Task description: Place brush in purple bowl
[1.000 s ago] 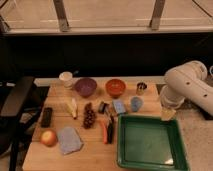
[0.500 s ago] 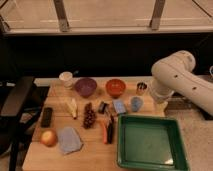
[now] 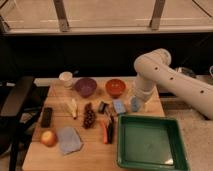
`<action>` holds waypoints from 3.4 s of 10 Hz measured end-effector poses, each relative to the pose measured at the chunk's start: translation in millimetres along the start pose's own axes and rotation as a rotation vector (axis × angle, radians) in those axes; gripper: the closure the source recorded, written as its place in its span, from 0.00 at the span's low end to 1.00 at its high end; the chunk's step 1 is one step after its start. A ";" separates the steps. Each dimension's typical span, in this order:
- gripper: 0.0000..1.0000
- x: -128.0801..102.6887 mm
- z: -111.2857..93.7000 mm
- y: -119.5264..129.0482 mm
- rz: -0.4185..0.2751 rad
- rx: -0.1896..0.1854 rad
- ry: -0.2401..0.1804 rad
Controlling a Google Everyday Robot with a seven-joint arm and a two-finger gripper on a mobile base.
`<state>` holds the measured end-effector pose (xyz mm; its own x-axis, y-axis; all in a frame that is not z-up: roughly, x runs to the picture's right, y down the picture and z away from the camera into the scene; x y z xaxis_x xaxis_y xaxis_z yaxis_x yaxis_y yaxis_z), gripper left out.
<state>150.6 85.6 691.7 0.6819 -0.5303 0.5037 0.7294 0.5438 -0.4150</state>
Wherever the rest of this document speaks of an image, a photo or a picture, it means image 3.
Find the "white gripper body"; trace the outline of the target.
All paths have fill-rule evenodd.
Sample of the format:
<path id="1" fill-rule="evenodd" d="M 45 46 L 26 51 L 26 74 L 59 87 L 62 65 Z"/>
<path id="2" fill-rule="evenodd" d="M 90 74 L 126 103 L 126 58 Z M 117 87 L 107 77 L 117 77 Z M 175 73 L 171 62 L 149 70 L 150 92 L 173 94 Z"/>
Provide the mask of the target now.
<path id="1" fill-rule="evenodd" d="M 140 109 L 137 112 L 143 111 L 145 109 L 146 103 L 149 100 L 149 97 L 147 97 L 147 96 L 132 96 L 132 97 L 137 97 L 139 99 Z"/>

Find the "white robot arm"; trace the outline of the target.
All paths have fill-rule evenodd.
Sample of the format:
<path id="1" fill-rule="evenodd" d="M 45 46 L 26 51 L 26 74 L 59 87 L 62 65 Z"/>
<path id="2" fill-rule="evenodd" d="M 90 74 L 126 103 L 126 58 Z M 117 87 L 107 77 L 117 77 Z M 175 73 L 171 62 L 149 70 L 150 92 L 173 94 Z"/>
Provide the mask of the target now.
<path id="1" fill-rule="evenodd" d="M 153 94 L 156 85 L 164 87 L 213 120 L 213 85 L 171 69 L 171 55 L 166 49 L 156 49 L 140 55 L 134 61 L 137 73 L 133 92 L 143 103 Z"/>

